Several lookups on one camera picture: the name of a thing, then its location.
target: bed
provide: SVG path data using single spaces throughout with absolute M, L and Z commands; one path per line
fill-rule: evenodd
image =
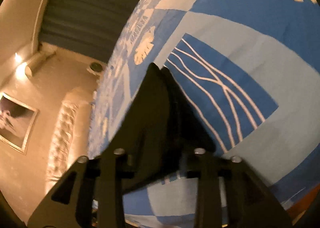
M 320 183 L 319 28 L 316 0 L 140 0 L 94 101 L 89 157 L 112 141 L 154 62 L 170 70 L 216 155 L 244 158 L 290 208 Z M 175 173 L 125 195 L 126 219 L 191 227 L 196 188 Z

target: framed picture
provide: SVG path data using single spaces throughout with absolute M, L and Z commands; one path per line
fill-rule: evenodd
M 13 149 L 26 154 L 28 137 L 38 110 L 0 94 L 0 139 Z

